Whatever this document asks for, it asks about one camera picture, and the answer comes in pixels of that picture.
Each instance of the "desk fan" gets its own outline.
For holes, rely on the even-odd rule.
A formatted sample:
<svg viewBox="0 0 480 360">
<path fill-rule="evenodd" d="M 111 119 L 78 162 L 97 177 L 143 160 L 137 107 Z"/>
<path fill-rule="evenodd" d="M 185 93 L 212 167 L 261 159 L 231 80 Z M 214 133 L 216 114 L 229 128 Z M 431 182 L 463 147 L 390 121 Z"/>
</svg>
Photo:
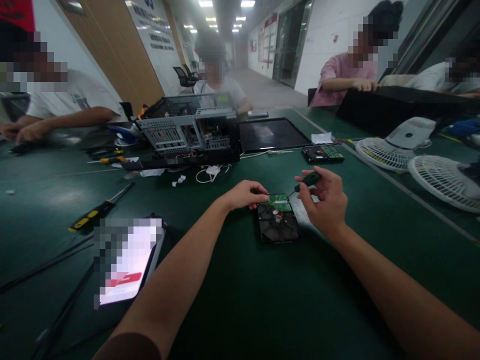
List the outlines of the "desk fan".
<svg viewBox="0 0 480 360">
<path fill-rule="evenodd" d="M 355 149 L 362 158 L 381 168 L 408 171 L 408 162 L 415 157 L 415 149 L 428 140 L 436 124 L 423 117 L 412 117 L 385 139 L 368 137 L 358 141 Z"/>
<path fill-rule="evenodd" d="M 465 175 L 478 173 L 478 165 L 469 167 L 445 157 L 425 155 L 411 159 L 408 170 L 425 190 L 437 198 L 456 208 L 480 214 L 480 186 Z"/>
</svg>

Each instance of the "black box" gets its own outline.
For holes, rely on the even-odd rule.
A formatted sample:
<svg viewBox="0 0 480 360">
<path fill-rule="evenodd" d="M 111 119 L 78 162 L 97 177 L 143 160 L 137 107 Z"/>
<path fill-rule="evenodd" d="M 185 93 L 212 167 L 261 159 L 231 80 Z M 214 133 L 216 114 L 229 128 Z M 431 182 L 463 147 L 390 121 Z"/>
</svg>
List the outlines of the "black box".
<svg viewBox="0 0 480 360">
<path fill-rule="evenodd" d="M 404 121 L 421 117 L 437 122 L 435 131 L 480 114 L 480 100 L 402 86 L 377 91 L 349 89 L 337 116 L 382 138 Z"/>
</svg>

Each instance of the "green circuit board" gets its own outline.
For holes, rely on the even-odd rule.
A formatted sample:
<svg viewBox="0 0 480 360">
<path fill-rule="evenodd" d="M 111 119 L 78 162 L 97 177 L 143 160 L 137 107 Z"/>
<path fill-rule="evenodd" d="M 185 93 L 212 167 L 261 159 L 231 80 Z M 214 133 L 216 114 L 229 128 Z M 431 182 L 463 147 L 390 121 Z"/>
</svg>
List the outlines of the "green circuit board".
<svg viewBox="0 0 480 360">
<path fill-rule="evenodd" d="M 292 211 L 292 207 L 287 199 L 287 194 L 268 194 L 270 200 L 262 202 L 262 204 L 270 205 L 281 213 Z"/>
</svg>

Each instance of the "hard drive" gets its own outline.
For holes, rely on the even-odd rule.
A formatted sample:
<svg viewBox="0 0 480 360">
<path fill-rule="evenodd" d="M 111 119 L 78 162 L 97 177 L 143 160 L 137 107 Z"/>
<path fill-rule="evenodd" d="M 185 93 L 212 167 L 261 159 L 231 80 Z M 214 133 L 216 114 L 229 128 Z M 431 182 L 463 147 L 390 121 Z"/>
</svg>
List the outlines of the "hard drive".
<svg viewBox="0 0 480 360">
<path fill-rule="evenodd" d="M 257 205 L 261 242 L 291 243 L 300 239 L 300 227 L 286 194 L 269 194 L 268 202 Z"/>
</svg>

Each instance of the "yellow screwdriver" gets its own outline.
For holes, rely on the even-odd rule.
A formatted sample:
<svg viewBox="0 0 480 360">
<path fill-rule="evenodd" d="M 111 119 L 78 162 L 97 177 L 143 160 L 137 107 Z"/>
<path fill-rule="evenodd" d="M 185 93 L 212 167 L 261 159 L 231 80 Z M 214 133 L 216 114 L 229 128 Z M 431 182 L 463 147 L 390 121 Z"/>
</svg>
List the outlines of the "yellow screwdriver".
<svg viewBox="0 0 480 360">
<path fill-rule="evenodd" d="M 124 156 L 104 157 L 98 161 L 89 161 L 87 164 L 118 164 L 124 163 L 127 159 Z"/>
<path fill-rule="evenodd" d="M 93 219 L 105 216 L 115 206 L 114 201 L 117 200 L 119 197 L 121 197 L 123 194 L 125 194 L 134 185 L 135 183 L 131 182 L 123 190 L 115 194 L 110 200 L 105 200 L 99 206 L 85 213 L 82 217 L 80 217 L 68 228 L 68 231 L 72 233 L 76 233 L 78 230 L 83 229 Z"/>
</svg>

